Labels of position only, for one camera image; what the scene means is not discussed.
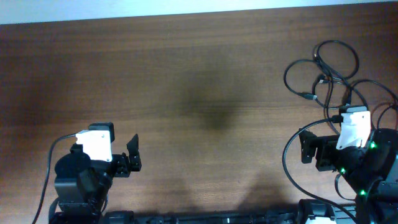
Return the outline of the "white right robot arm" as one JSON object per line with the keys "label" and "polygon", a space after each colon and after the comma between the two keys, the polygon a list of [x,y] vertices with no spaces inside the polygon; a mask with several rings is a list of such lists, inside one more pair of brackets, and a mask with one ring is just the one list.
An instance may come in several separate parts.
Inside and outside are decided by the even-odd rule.
{"label": "white right robot arm", "polygon": [[397,223],[397,131],[371,132],[364,148],[336,149],[338,136],[299,134],[302,162],[316,159],[318,171],[337,171],[356,192],[360,223]]}

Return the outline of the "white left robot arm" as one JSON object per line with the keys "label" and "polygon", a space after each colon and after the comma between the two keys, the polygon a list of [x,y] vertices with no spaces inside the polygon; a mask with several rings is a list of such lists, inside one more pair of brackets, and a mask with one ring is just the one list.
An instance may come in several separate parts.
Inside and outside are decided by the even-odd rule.
{"label": "white left robot arm", "polygon": [[104,212],[114,178],[128,178],[142,167],[139,136],[126,144],[128,153],[113,154],[111,162],[94,161],[74,144],[55,165],[58,197],[49,208],[49,223],[134,223],[134,212]]}

